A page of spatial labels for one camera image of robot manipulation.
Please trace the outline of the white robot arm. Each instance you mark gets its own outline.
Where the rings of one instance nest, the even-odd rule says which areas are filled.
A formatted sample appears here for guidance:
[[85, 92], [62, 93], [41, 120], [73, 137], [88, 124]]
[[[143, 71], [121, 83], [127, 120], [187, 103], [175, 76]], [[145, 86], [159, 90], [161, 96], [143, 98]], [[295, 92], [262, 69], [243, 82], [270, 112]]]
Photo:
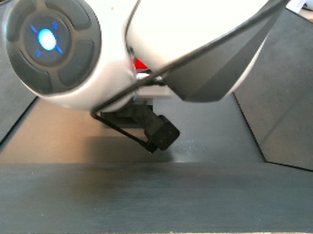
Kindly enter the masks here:
[[113, 112], [145, 81], [184, 101], [222, 99], [248, 75], [287, 0], [10, 0], [4, 42], [26, 89], [68, 108]]

